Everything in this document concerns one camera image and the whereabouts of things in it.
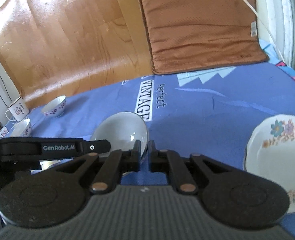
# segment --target white plate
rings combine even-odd
[[[295,116],[279,114],[265,119],[246,147],[245,170],[281,185],[295,212]]]
[[[100,156],[108,156],[114,150],[130,150],[135,140],[141,141],[141,156],[143,155],[149,133],[144,120],[137,114],[131,112],[120,112],[105,119],[95,130],[90,141],[108,140],[111,150]]]

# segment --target mug rim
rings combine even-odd
[[[17,99],[15,99],[10,105],[8,108],[10,108],[11,106],[13,106],[17,101],[19,101],[22,97],[19,97]]]

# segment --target bowl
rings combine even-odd
[[[31,120],[27,118],[15,125],[10,137],[29,137],[31,135],[31,132]]]
[[[244,169],[282,186],[290,199],[288,213],[295,212],[295,116],[269,117],[254,129]]]
[[[130,150],[135,140],[141,141],[141,156],[146,150],[149,133],[144,120],[131,112],[120,112],[105,119],[94,131],[91,141],[108,140],[111,150],[100,154],[105,157],[114,150]]]
[[[42,114],[50,117],[59,117],[66,107],[66,96],[60,96],[47,103],[41,110]]]

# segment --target wooden panel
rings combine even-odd
[[[152,73],[138,0],[7,0],[0,62],[30,107]]]

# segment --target purple flower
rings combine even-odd
[[[293,129],[294,129],[293,124],[292,124],[292,123],[288,123],[288,124],[286,124],[286,126],[285,126],[284,132],[285,132],[286,134],[291,134],[291,133],[293,133]]]

